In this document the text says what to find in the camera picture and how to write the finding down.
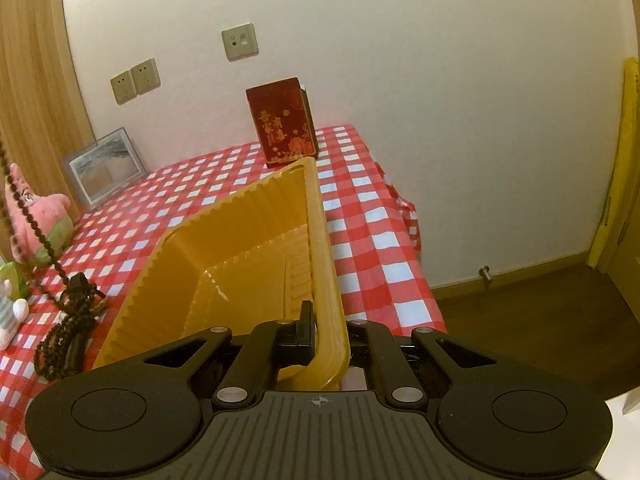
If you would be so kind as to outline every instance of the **red decorative box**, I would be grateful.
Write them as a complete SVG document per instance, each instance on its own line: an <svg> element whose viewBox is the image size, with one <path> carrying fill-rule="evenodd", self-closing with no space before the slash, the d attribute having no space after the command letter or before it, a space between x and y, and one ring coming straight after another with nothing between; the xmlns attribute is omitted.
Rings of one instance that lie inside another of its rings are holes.
<svg viewBox="0 0 640 480"><path fill-rule="evenodd" d="M246 98L267 167L318 156L309 102L297 77L249 88Z"/></svg>

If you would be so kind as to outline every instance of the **door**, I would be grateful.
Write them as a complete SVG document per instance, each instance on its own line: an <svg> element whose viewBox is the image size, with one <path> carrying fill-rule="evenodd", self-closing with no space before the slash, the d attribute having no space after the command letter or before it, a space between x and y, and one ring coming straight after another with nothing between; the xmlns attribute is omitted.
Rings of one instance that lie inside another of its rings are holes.
<svg viewBox="0 0 640 480"><path fill-rule="evenodd" d="M640 200L637 194L621 238L609 276L640 322Z"/></svg>
<svg viewBox="0 0 640 480"><path fill-rule="evenodd" d="M39 195L79 205L62 158L94 142L66 37L62 0L0 0L0 136ZM0 194L4 196L0 172ZM11 257L0 221L0 252Z"/></svg>

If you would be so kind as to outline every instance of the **yellow bag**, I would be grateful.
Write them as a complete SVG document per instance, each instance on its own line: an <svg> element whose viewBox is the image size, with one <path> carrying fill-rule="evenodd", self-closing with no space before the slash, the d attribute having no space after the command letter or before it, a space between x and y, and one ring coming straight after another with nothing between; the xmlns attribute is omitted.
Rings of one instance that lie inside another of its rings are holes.
<svg viewBox="0 0 640 480"><path fill-rule="evenodd" d="M587 265L593 269L598 265L605 243L611 233L611 226L616 219L620 199L629 178L631 161L636 142L636 114L638 113L638 60L629 57L625 63L625 85L622 95L622 114L620 117L620 138L618 152L613 168L613 177L609 184L607 200L596 232L591 252L587 257Z"/></svg>

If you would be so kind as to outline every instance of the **power socket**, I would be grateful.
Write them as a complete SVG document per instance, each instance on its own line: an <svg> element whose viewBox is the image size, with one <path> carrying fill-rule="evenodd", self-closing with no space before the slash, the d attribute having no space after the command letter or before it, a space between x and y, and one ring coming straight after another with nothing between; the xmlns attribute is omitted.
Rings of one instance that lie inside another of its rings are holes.
<svg viewBox="0 0 640 480"><path fill-rule="evenodd" d="M131 74L138 95L145 94L160 86L160 75L154 58L137 64L131 69Z"/></svg>
<svg viewBox="0 0 640 480"><path fill-rule="evenodd" d="M258 54L258 42L255 39L253 23L223 30L222 43L225 45L226 58L229 61Z"/></svg>
<svg viewBox="0 0 640 480"><path fill-rule="evenodd" d="M127 101L131 101L138 93L133 83L133 77L131 72L127 70L122 74L118 74L111 79L111 89L113 90L113 96L116 98L116 102L121 105Z"/></svg>

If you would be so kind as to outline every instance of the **beaded string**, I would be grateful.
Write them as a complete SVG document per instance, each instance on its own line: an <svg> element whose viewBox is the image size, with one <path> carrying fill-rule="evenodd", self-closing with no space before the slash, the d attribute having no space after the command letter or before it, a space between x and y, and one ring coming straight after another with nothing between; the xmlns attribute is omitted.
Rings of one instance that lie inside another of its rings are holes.
<svg viewBox="0 0 640 480"><path fill-rule="evenodd" d="M29 266L24 267L28 279L35 283L42 293L60 310L66 312L66 317L59 324L55 324L45 338L38 343L33 353L34 369L37 374L49 381L80 373L82 371L81 364L85 344L85 337L83 336L91 332L95 325L95 316L106 306L105 295L98 290L95 284L89 283L84 274L76 274L71 279L66 275L65 270L56 258L56 253L51 243L47 240L47 237L38 226L38 223L29 212L27 205L18 192L18 187L11 174L1 138L0 164L2 165L2 172L9 185L12 197L26 218L27 223L31 229L33 229L38 241L47 251L53 267L56 269L58 276L66 287L60 295L60 300L57 300L55 295L51 294L49 289L37 280L33 270L29 268ZM24 256L24 251L20 247L15 234L14 224L6 200L2 200L2 207L0 209L2 210L2 220L9 231L12 246L16 249L19 256ZM96 296L102 298L102 301L94 307Z"/></svg>

